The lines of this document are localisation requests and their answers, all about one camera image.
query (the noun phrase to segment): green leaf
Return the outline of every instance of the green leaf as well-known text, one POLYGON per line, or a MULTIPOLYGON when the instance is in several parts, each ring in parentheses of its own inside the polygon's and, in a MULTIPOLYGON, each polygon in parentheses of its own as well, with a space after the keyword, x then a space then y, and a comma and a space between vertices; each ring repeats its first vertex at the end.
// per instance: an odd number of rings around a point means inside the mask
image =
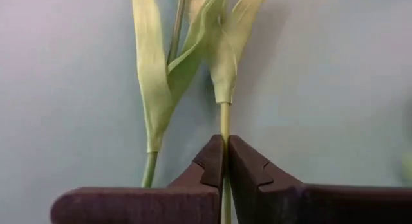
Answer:
POLYGON ((215 21, 213 40, 209 45, 211 76, 217 103, 232 103, 236 85, 238 62, 250 33, 256 14, 264 0, 239 0, 223 24, 215 21))
POLYGON ((142 93, 147 152, 157 152, 172 113, 199 68, 207 33, 223 0, 205 0, 189 27, 182 54, 166 66, 160 12, 155 0, 132 0, 138 79, 142 93))

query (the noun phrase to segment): wall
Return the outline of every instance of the wall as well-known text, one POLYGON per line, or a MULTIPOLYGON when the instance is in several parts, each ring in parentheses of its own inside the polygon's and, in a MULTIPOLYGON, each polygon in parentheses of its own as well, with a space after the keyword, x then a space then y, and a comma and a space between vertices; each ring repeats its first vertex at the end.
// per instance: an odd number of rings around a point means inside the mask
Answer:
MULTIPOLYGON (((159 0, 166 37, 171 1, 159 0)), ((410 17, 412 0, 267 0, 239 66, 232 132, 306 182, 401 185, 410 17)), ((47 223, 52 201, 75 187, 139 185, 130 0, 0 0, 0 26, 1 223, 47 223)), ((202 68, 174 114, 155 185, 217 132, 202 68)))

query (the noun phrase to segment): light blue wall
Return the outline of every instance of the light blue wall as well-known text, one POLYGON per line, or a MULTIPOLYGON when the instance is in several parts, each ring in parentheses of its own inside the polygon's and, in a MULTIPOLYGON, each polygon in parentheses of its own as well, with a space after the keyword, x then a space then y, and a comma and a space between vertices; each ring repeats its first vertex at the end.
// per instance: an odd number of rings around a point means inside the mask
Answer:
MULTIPOLYGON (((166 36, 171 1, 159 0, 166 36)), ((411 17, 412 0, 267 0, 239 66, 232 132, 306 182, 400 185, 411 17)), ((140 185, 135 56, 130 0, 0 0, 1 223, 47 223, 75 187, 140 185)), ((218 132, 207 74, 173 116, 157 186, 218 132)))

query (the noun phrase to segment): green stem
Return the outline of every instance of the green stem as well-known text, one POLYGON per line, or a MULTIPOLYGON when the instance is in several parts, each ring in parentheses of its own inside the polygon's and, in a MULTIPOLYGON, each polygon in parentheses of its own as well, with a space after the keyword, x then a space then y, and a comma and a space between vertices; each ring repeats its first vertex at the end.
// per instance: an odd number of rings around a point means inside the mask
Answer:
MULTIPOLYGON (((179 0, 176 12, 176 20, 174 21, 173 36, 167 56, 167 65, 172 62, 178 53, 180 32, 182 30, 183 13, 185 11, 185 0, 179 0)), ((157 152, 147 153, 147 163, 143 175, 142 187, 150 188, 152 186, 153 178, 155 177, 155 169, 157 162, 157 152)))
POLYGON ((182 31, 182 21, 185 11, 185 1, 186 0, 178 1, 178 9, 176 11, 176 19, 174 20, 172 41, 170 43, 169 54, 167 56, 167 64, 170 64, 170 62, 172 62, 178 54, 180 32, 182 31))
POLYGON ((229 180, 229 165, 228 165, 228 150, 229 150, 229 126, 230 126, 230 104, 224 102, 220 105, 220 133, 224 141, 224 165, 225 165, 225 178, 223 180, 223 198, 222 198, 222 223, 232 223, 232 207, 231 207, 231 191, 229 180))
POLYGON ((157 152, 147 153, 147 163, 143 175, 142 187, 152 187, 153 178, 155 177, 155 169, 157 162, 157 152))

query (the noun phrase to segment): gray background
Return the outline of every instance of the gray background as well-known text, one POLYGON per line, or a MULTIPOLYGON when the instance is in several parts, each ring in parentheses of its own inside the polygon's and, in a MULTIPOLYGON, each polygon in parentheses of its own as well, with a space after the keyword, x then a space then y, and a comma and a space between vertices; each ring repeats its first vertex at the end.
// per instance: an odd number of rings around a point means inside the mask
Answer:
MULTIPOLYGON (((176 0, 158 2, 167 46, 176 0)), ((411 17, 412 0, 267 0, 239 66, 232 133, 306 182, 401 185, 411 17)), ((202 68, 154 184, 217 132, 202 68)), ((47 223, 75 187, 138 186, 144 164, 131 0, 0 0, 1 223, 47 223)))

